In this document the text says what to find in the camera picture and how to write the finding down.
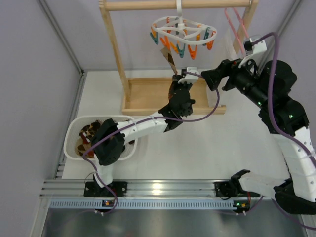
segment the blue clothespin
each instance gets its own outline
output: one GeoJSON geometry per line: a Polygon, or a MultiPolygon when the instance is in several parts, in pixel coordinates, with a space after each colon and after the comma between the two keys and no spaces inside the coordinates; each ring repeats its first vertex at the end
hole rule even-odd
{"type": "Polygon", "coordinates": [[[159,37],[158,37],[158,32],[153,30],[152,27],[152,31],[150,32],[150,37],[153,39],[153,41],[155,42],[155,44],[159,44],[159,37]]]}
{"type": "Polygon", "coordinates": [[[210,27],[207,27],[207,28],[206,28],[205,34],[204,34],[204,40],[206,40],[206,39],[208,38],[208,36],[209,36],[209,32],[208,32],[208,31],[209,31],[210,29],[211,29],[210,27]]]}
{"type": "Polygon", "coordinates": [[[186,49],[186,44],[183,44],[183,49],[182,50],[179,48],[179,44],[177,44],[177,50],[179,52],[180,58],[183,58],[185,49],[186,49]]]}
{"type": "MultiPolygon", "coordinates": [[[[176,20],[179,20],[179,17],[176,17],[176,20]]],[[[178,23],[176,23],[176,28],[178,28],[178,23]]],[[[179,35],[178,31],[176,31],[176,35],[179,35]]]]}

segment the clothespin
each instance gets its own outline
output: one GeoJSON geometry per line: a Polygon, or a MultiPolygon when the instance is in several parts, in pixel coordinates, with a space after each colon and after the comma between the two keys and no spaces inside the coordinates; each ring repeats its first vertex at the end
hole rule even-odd
{"type": "Polygon", "coordinates": [[[167,36],[164,36],[164,40],[162,37],[160,37],[160,41],[163,46],[167,47],[167,49],[170,51],[170,44],[167,36]]]}
{"type": "MultiPolygon", "coordinates": [[[[196,36],[196,41],[199,41],[200,37],[201,37],[201,33],[196,36]]],[[[197,45],[195,46],[194,51],[191,49],[191,46],[188,45],[188,51],[189,51],[189,54],[190,54],[192,60],[195,60],[196,55],[197,55],[197,50],[198,50],[197,45]]]]}
{"type": "Polygon", "coordinates": [[[188,34],[188,31],[187,29],[183,29],[184,33],[186,33],[186,35],[188,34]]]}
{"type": "Polygon", "coordinates": [[[173,48],[173,50],[174,50],[177,54],[179,53],[177,47],[174,46],[172,42],[170,42],[170,46],[173,48]]]}
{"type": "Polygon", "coordinates": [[[158,37],[158,32],[153,30],[150,32],[150,37],[153,39],[153,41],[155,42],[155,44],[159,44],[159,37],[158,37]]]}
{"type": "Polygon", "coordinates": [[[211,49],[213,48],[213,44],[214,44],[214,39],[213,39],[211,42],[207,43],[207,49],[208,49],[208,50],[211,50],[211,49]]]}
{"type": "Polygon", "coordinates": [[[206,28],[205,34],[204,34],[204,40],[206,40],[206,39],[208,38],[208,36],[209,36],[209,32],[208,32],[208,31],[209,31],[210,29],[211,29],[210,27],[207,27],[207,28],[206,28]]]}
{"type": "MultiPolygon", "coordinates": [[[[179,20],[179,17],[176,17],[176,20],[179,20]]],[[[178,23],[176,23],[176,28],[178,28],[178,23]]],[[[179,35],[178,31],[176,31],[176,35],[179,35]]]]}
{"type": "Polygon", "coordinates": [[[183,44],[183,49],[181,50],[181,49],[179,48],[179,44],[177,43],[177,49],[178,49],[180,58],[183,58],[183,56],[184,56],[184,51],[185,51],[185,49],[186,49],[186,44],[183,44]]]}
{"type": "MultiPolygon", "coordinates": [[[[170,19],[169,19],[169,17],[167,17],[167,23],[169,23],[170,22],[170,19]]],[[[167,30],[167,33],[170,33],[171,32],[171,30],[167,30]]]]}

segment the wooden rack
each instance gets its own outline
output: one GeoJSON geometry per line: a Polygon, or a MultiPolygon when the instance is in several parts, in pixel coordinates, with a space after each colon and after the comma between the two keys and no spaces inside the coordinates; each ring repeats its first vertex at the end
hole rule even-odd
{"type": "MultiPolygon", "coordinates": [[[[248,29],[252,16],[256,10],[258,0],[182,0],[182,8],[223,8],[223,7],[245,7],[243,22],[248,29]]],[[[99,1],[102,18],[107,29],[114,52],[118,73],[124,89],[124,100],[122,113],[130,116],[150,115],[168,103],[167,95],[171,85],[171,78],[127,78],[119,46],[115,36],[110,11],[127,10],[154,10],[154,9],[176,9],[176,0],[156,1],[99,1]]],[[[240,40],[245,35],[242,27],[237,32],[240,40]]],[[[235,39],[233,47],[239,52],[239,44],[235,39]]],[[[196,115],[209,113],[213,107],[209,107],[206,94],[206,83],[204,80],[196,82],[190,90],[191,98],[196,100],[193,111],[196,115]]],[[[216,114],[224,114],[226,106],[222,105],[215,111],[216,114]]]]}

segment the wooden rod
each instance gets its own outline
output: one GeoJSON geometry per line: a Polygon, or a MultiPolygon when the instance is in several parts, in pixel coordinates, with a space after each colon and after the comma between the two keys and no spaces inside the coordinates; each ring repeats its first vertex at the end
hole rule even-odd
{"type": "Polygon", "coordinates": [[[107,29],[107,32],[108,32],[108,35],[110,38],[112,48],[113,48],[115,62],[116,62],[117,67],[118,67],[118,73],[119,73],[120,80],[122,81],[123,89],[125,92],[125,97],[126,97],[127,101],[130,101],[130,88],[129,88],[128,80],[126,78],[122,58],[121,58],[120,53],[119,53],[119,46],[118,46],[117,38],[115,36],[111,16],[110,16],[109,11],[107,11],[105,8],[100,8],[100,11],[101,11],[105,27],[107,29]]]}
{"type": "MultiPolygon", "coordinates": [[[[248,7],[250,0],[182,0],[182,8],[248,7]]],[[[107,11],[176,9],[176,0],[99,1],[107,11]]]]}
{"type": "MultiPolygon", "coordinates": [[[[243,13],[242,20],[243,24],[245,25],[246,29],[248,30],[248,27],[250,26],[252,17],[256,11],[257,5],[258,5],[259,0],[252,0],[251,5],[245,9],[245,12],[243,13]]],[[[243,31],[242,26],[239,26],[237,35],[240,39],[241,42],[243,42],[243,39],[245,38],[245,33],[243,31]]],[[[238,44],[238,40],[235,39],[233,43],[234,50],[236,54],[238,54],[240,50],[240,46],[238,44]]]]}

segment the wooden base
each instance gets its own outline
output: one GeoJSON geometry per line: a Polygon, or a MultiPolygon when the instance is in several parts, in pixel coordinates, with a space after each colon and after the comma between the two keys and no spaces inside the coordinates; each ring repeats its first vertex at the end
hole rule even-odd
{"type": "MultiPolygon", "coordinates": [[[[168,92],[171,78],[132,78],[128,79],[130,101],[124,97],[122,113],[130,116],[151,115],[168,104],[168,92]]],[[[214,107],[209,107],[206,82],[199,79],[190,89],[191,98],[196,101],[193,105],[194,115],[206,115],[214,107]]],[[[224,114],[226,106],[218,107],[215,114],[224,114]]]]}

